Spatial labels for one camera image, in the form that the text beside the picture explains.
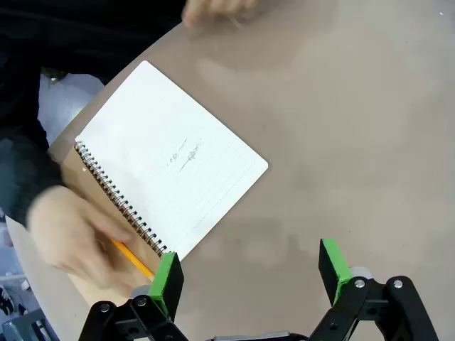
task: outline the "hand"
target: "hand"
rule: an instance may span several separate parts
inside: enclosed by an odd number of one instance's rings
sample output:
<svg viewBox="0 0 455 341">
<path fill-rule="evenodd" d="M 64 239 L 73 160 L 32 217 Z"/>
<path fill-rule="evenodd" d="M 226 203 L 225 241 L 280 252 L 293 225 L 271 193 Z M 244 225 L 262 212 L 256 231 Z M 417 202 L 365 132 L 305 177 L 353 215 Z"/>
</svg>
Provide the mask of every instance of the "hand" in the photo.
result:
<svg viewBox="0 0 455 341">
<path fill-rule="evenodd" d="M 259 0 L 187 0 L 183 10 L 183 22 L 197 26 L 206 15 L 226 16 L 251 11 Z"/>
<path fill-rule="evenodd" d="M 28 210 L 27 226 L 48 264 L 100 288 L 115 283 L 124 295 L 131 294 L 127 276 L 112 269 L 95 232 L 120 242 L 127 242 L 132 234 L 73 191 L 55 186 L 41 193 Z"/>
</svg>

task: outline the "screw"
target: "screw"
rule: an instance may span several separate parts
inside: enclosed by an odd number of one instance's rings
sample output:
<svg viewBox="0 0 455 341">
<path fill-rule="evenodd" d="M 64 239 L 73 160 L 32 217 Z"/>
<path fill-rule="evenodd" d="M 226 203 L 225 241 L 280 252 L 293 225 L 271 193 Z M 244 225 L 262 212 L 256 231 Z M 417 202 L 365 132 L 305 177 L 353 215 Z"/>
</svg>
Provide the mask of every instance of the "screw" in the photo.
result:
<svg viewBox="0 0 455 341">
<path fill-rule="evenodd" d="M 147 300 L 145 298 L 143 298 L 143 297 L 138 298 L 136 300 L 136 304 L 137 304 L 138 307 L 143 307 L 144 305 L 147 304 Z"/>
<path fill-rule="evenodd" d="M 358 279 L 357 281 L 354 282 L 356 288 L 363 288 L 365 286 L 365 282 L 362 281 L 361 279 Z"/>
<path fill-rule="evenodd" d="M 399 279 L 397 279 L 395 282 L 393 282 L 393 286 L 397 289 L 400 289 L 403 287 L 403 282 L 401 282 Z"/>
<path fill-rule="evenodd" d="M 109 307 L 109 304 L 105 303 L 100 306 L 100 311 L 102 313 L 107 313 L 111 307 Z"/>
</svg>

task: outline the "pencil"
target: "pencil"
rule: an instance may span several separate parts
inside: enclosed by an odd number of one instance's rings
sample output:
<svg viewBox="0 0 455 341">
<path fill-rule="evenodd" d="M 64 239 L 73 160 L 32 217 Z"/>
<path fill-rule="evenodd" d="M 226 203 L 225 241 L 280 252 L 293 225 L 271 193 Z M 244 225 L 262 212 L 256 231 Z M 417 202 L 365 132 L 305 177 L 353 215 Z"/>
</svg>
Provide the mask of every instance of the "pencil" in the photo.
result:
<svg viewBox="0 0 455 341">
<path fill-rule="evenodd" d="M 123 253 L 128 258 L 128 260 L 132 262 L 138 268 L 138 270 L 140 270 L 140 272 L 145 275 L 145 277 L 151 281 L 154 279 L 154 273 L 148 270 L 147 267 L 135 255 L 133 255 L 133 253 L 123 243 L 113 239 L 112 242 L 118 248 L 118 250 L 120 250 L 121 253 Z"/>
</svg>

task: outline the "lined paper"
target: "lined paper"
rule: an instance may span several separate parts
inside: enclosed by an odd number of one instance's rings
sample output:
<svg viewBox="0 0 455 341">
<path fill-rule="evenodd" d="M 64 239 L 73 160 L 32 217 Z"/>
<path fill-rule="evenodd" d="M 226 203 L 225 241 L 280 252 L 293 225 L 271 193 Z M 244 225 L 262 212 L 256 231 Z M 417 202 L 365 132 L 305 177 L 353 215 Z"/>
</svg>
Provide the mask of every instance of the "lined paper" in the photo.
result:
<svg viewBox="0 0 455 341">
<path fill-rule="evenodd" d="M 267 162 L 148 62 L 76 139 L 147 228 L 183 259 L 267 170 Z"/>
</svg>

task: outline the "tabletop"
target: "tabletop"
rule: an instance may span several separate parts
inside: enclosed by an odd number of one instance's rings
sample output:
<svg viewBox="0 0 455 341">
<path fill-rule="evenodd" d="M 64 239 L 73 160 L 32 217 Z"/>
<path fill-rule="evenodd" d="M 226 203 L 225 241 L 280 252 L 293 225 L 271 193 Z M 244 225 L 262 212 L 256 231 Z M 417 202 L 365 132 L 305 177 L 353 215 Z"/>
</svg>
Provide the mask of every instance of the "tabletop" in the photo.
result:
<svg viewBox="0 0 455 341">
<path fill-rule="evenodd" d="M 61 161 L 124 78 L 148 60 L 269 162 L 183 260 L 176 323 L 190 340 L 291 330 L 329 308 L 319 239 L 351 266 L 413 281 L 453 340 L 455 5 L 437 0 L 265 1 L 250 22 L 179 26 L 142 53 L 51 147 Z M 89 307 L 9 221 L 24 270 L 62 340 Z M 352 340 L 381 340 L 360 324 Z"/>
</svg>

